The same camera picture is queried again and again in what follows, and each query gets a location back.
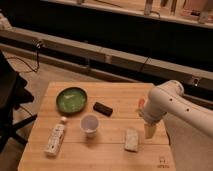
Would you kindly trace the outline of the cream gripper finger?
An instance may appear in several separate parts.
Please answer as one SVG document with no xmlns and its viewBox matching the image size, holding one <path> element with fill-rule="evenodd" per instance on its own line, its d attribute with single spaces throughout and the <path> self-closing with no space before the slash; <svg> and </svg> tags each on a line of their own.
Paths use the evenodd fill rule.
<svg viewBox="0 0 213 171">
<path fill-rule="evenodd" d="M 155 134 L 156 125 L 145 124 L 144 129 L 145 129 L 145 138 L 150 139 Z"/>
</svg>

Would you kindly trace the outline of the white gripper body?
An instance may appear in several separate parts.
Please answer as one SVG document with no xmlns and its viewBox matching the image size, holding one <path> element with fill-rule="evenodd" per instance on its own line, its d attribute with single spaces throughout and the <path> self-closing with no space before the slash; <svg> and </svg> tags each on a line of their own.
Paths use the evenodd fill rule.
<svg viewBox="0 0 213 171">
<path fill-rule="evenodd" d="M 139 116 L 144 119 L 146 123 L 149 125 L 155 125 L 160 122 L 160 120 L 165 115 L 164 111 L 157 110 L 146 110 L 146 109 L 140 109 L 139 110 Z"/>
</svg>

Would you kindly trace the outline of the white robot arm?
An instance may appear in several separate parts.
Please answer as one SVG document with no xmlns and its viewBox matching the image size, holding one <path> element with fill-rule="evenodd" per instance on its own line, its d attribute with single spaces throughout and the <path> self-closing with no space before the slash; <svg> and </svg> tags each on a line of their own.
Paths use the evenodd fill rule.
<svg viewBox="0 0 213 171">
<path fill-rule="evenodd" d="M 175 115 L 213 138 L 213 111 L 184 99 L 183 94 L 184 87 L 177 80 L 167 81 L 149 91 L 147 99 L 138 109 L 145 121 L 146 139 L 154 136 L 157 123 L 166 113 Z"/>
</svg>

